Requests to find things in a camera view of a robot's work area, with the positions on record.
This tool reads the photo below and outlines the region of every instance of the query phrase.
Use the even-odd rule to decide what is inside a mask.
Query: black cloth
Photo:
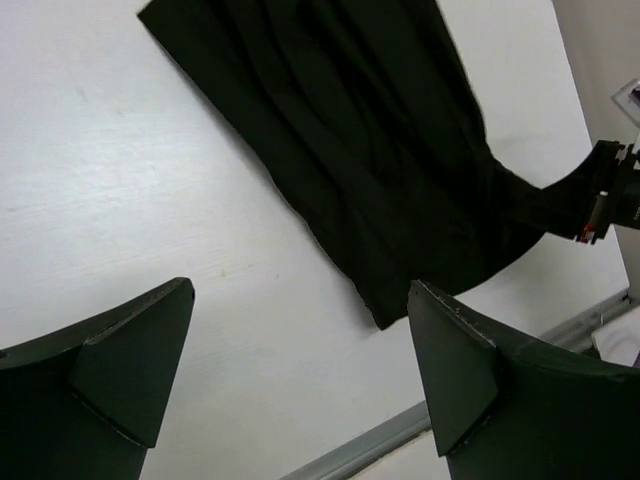
[[[492,155],[434,0],[153,0],[140,19],[256,151],[380,328],[410,280],[450,294],[542,232]]]

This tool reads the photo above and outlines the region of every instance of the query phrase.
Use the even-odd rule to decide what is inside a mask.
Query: beige wall
[[[591,139],[632,142],[638,129],[610,100],[640,77],[639,0],[554,0]],[[640,295],[640,232],[618,228],[632,292]]]

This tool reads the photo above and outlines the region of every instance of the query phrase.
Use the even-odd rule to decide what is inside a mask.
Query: white surface
[[[1,346],[176,275],[196,307],[143,479],[272,479],[423,399],[406,320],[371,328],[259,162],[135,17],[0,6]],[[490,142],[538,185],[589,151],[547,0],[444,2]],[[613,236],[545,238],[462,299],[542,333],[627,286]]]
[[[631,310],[592,336],[602,360],[632,367],[640,352],[640,311]]]
[[[438,458],[432,433],[380,459],[354,480],[450,480],[447,460]]]
[[[555,6],[591,139],[632,142],[637,128],[610,98],[640,77],[640,2],[556,0]],[[640,297],[640,231],[616,232],[631,292]]]

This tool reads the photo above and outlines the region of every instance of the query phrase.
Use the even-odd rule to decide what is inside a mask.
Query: white tabletop
[[[278,478],[423,399],[258,159],[135,14],[0,6],[0,347],[174,276],[196,306],[143,479]],[[497,156],[544,185],[589,141],[548,0],[443,0]],[[545,238],[461,298],[539,334],[626,288],[614,237]]]

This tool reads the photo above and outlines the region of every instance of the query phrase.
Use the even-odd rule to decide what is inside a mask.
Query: robotic end effector
[[[614,102],[640,127],[640,81]],[[518,223],[581,243],[604,238],[613,223],[640,230],[640,137],[635,145],[600,141],[562,180],[518,202],[509,217]]]

